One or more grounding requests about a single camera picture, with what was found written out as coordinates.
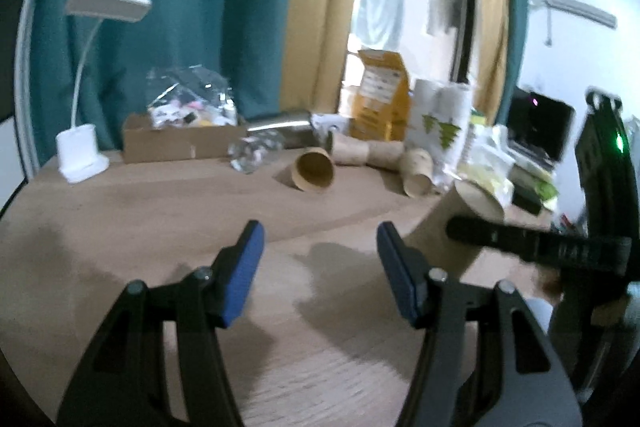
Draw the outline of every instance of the brown paper cup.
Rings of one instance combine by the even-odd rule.
[[[334,163],[329,153],[319,147],[303,152],[291,166],[294,185],[305,192],[322,192],[334,182]]]
[[[456,181],[405,238],[405,243],[420,250],[432,266],[440,267],[459,279],[476,260],[482,247],[465,245],[447,237],[447,223],[453,216],[482,217],[502,223],[504,210],[498,200],[483,188],[470,182]]]
[[[404,153],[404,143],[402,142],[369,142],[369,156],[367,165],[398,172],[400,169],[400,158]]]
[[[400,175],[404,193],[410,198],[424,196],[433,183],[433,161],[423,149],[411,149],[400,158]]]
[[[369,142],[339,132],[329,133],[327,149],[336,165],[361,166],[367,162],[369,156]]]

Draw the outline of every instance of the white desk lamp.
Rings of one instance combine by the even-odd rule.
[[[67,15],[97,18],[89,39],[82,49],[76,71],[74,99],[71,106],[71,128],[56,136],[60,173],[69,183],[84,181],[103,172],[109,166],[109,159],[98,153],[95,125],[87,123],[76,126],[82,70],[98,28],[105,19],[138,22],[149,12],[151,4],[151,0],[66,0]]]

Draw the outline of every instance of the teal curtain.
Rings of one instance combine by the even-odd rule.
[[[79,54],[94,20],[64,15],[66,0],[36,0],[31,38],[31,115],[40,163],[70,124]],[[122,146],[130,112],[145,109],[155,66],[202,64],[230,79],[245,117],[278,110],[288,0],[152,0],[139,23],[105,21],[82,80],[79,123],[93,123],[101,149]]]
[[[527,40],[529,0],[509,0],[509,38],[507,40],[507,67],[500,107],[495,123],[506,124],[513,92],[518,85],[522,57]]]

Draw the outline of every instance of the metal bolt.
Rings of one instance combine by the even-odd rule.
[[[145,289],[145,283],[141,280],[131,281],[127,284],[127,293],[129,295],[140,295]]]
[[[213,275],[213,272],[209,266],[200,266],[200,268],[198,268],[193,274],[196,276],[196,279],[208,281]]]
[[[442,268],[431,268],[429,270],[429,279],[435,282],[445,282],[447,280],[447,272]]]
[[[501,291],[508,293],[509,295],[516,291],[516,286],[514,286],[513,283],[507,279],[502,279],[500,282],[498,282],[498,288],[500,288]]]

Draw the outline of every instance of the black monitor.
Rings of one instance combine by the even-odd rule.
[[[507,120],[509,139],[548,160],[559,162],[566,148],[575,110],[570,105],[516,88]]]

